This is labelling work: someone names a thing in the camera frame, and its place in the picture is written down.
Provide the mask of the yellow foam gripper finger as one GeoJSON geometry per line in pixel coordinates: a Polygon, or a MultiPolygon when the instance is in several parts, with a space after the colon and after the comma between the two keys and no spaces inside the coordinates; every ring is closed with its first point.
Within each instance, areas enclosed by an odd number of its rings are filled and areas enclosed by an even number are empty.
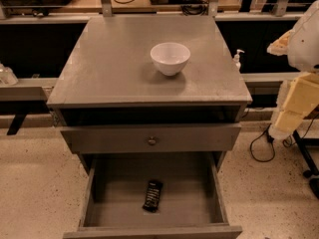
{"type": "Polygon", "coordinates": [[[293,31],[289,30],[272,42],[267,48],[267,53],[275,56],[289,55],[291,53],[290,41],[292,34],[293,31]]]}
{"type": "Polygon", "coordinates": [[[319,75],[305,73],[293,81],[285,80],[276,103],[269,134],[275,139],[285,139],[319,106],[319,75]]]}

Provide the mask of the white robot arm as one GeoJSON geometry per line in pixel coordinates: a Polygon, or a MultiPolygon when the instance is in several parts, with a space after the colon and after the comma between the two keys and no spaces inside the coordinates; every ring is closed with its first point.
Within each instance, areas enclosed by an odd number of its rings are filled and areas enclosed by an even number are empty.
{"type": "Polygon", "coordinates": [[[319,1],[312,3],[291,30],[271,43],[267,52],[286,55],[288,64],[300,71],[294,80],[281,84],[271,118],[269,134],[284,139],[319,106],[319,1]]]}

